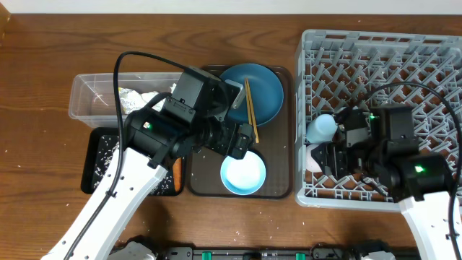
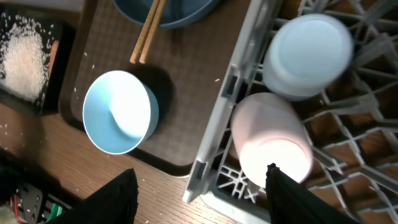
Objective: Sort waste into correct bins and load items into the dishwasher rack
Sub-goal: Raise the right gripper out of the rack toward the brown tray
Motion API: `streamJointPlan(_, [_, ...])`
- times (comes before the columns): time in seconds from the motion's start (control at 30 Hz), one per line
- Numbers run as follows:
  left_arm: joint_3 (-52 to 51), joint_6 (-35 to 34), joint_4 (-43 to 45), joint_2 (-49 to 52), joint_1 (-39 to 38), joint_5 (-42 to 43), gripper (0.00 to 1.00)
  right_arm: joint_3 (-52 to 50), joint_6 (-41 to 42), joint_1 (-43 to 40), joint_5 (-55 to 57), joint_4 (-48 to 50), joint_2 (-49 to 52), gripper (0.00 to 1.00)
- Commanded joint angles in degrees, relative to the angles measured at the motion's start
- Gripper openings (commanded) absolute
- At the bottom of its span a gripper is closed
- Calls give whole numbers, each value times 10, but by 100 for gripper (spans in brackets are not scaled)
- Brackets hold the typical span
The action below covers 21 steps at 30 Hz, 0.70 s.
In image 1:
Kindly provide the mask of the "wooden chopstick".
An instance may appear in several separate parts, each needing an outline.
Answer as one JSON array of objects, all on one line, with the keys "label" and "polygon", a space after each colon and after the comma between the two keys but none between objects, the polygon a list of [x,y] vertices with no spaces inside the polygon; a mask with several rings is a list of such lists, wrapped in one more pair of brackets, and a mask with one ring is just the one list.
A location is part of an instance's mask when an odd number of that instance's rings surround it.
[{"label": "wooden chopstick", "polygon": [[256,117],[255,117],[255,112],[254,112],[254,107],[253,107],[253,133],[255,134],[255,141],[256,143],[258,144],[259,143],[259,136],[258,136],[258,129],[257,129],[257,124],[256,124]]},{"label": "wooden chopstick", "polygon": [[248,113],[248,123],[253,125],[253,107],[251,102],[251,93],[250,93],[250,84],[248,78],[245,78],[245,91],[246,91],[246,103],[247,103],[247,113]]}]

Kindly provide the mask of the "pink cup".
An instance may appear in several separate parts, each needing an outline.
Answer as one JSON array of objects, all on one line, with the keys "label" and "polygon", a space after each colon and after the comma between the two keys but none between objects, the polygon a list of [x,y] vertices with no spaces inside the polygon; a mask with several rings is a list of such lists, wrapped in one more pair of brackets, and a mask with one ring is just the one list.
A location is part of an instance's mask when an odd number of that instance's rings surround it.
[{"label": "pink cup", "polygon": [[319,164],[314,160],[313,156],[311,155],[311,152],[317,148],[317,144],[310,144],[306,147],[306,170],[310,171],[311,173],[320,173],[321,167]]}]

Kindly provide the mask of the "light blue cup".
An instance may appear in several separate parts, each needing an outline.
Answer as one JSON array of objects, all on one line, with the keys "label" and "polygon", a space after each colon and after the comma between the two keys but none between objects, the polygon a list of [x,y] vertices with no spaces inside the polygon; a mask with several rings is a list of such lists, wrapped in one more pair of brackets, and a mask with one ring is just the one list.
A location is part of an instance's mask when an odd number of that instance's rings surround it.
[{"label": "light blue cup", "polygon": [[332,115],[322,114],[308,124],[307,141],[311,144],[331,142],[338,126]]}]

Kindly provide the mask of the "light blue bowl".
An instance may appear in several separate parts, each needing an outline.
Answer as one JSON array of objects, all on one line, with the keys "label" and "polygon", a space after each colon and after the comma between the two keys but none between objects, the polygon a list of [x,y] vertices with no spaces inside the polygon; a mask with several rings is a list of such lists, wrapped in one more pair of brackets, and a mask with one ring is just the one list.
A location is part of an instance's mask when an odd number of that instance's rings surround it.
[{"label": "light blue bowl", "polygon": [[225,188],[238,196],[256,193],[266,180],[266,165],[261,156],[247,151],[241,160],[226,157],[220,167],[220,178]]}]

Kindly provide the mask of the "orange carrot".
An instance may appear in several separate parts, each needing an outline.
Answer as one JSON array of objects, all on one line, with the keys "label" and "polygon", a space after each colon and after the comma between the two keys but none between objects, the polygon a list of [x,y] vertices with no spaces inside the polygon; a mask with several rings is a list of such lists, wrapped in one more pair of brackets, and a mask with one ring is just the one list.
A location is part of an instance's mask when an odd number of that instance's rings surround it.
[{"label": "orange carrot", "polygon": [[173,165],[174,189],[176,192],[181,190],[182,184],[182,158],[178,158]]}]

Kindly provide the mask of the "grey dishwasher rack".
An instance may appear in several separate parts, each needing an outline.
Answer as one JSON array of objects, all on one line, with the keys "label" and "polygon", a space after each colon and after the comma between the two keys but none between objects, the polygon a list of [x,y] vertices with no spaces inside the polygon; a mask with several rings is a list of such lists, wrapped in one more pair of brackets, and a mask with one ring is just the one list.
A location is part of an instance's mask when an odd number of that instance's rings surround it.
[{"label": "grey dishwasher rack", "polygon": [[461,125],[461,38],[391,32],[306,30],[295,53],[295,201],[303,207],[397,212],[390,197],[355,175],[336,179],[306,170],[306,128],[373,96],[361,108],[404,103],[413,109],[421,152],[457,168]]}]

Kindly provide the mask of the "white paper wrapper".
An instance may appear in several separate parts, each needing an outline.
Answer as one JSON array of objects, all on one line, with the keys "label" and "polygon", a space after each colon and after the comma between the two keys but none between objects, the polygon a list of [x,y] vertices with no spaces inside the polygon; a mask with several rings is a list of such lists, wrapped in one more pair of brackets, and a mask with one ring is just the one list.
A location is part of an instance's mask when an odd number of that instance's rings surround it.
[{"label": "white paper wrapper", "polygon": [[165,101],[169,98],[171,94],[173,94],[177,84],[173,83],[170,86],[170,90],[167,92],[146,92],[141,94],[142,100],[148,105],[152,104],[152,109],[160,112],[164,106]]}]

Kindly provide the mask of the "pile of rice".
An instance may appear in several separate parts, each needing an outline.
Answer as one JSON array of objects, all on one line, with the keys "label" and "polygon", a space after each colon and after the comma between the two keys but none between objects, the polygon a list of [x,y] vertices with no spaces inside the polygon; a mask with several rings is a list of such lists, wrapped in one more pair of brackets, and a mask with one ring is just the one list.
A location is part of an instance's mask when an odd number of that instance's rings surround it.
[{"label": "pile of rice", "polygon": [[[91,188],[94,191],[103,179],[106,170],[112,160],[113,153],[118,148],[118,137],[116,135],[103,135],[98,141],[94,165],[91,167]],[[165,178],[149,193],[150,196],[175,196],[173,172],[169,171]]]}]

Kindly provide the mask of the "green foil snack wrapper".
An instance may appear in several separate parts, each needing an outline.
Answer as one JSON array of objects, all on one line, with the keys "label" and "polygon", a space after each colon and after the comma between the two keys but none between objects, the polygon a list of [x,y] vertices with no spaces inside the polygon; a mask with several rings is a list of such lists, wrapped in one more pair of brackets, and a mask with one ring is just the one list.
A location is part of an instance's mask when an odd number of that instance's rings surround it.
[{"label": "green foil snack wrapper", "polygon": [[143,108],[146,104],[141,94],[136,90],[119,87],[118,93],[123,112],[126,115]]}]

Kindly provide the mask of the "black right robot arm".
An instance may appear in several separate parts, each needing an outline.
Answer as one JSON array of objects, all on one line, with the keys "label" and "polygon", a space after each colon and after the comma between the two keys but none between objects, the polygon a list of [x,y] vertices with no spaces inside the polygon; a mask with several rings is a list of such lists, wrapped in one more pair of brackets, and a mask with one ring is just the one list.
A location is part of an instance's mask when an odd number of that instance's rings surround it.
[{"label": "black right robot arm", "polygon": [[312,171],[337,178],[359,174],[375,178],[397,203],[422,259],[461,258],[458,181],[438,153],[419,153],[410,144],[384,141],[345,148],[324,143],[309,147]]}]

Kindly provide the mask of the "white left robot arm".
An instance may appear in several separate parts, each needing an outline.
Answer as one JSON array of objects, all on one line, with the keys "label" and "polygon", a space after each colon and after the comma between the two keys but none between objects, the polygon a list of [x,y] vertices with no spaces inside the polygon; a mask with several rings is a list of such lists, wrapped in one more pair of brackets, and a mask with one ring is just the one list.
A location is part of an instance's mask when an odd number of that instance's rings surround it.
[{"label": "white left robot arm", "polygon": [[45,259],[106,259],[142,201],[179,157],[202,147],[235,159],[253,130],[225,120],[244,87],[230,80],[183,78],[174,92],[155,95],[119,126],[119,148],[103,179]]}]

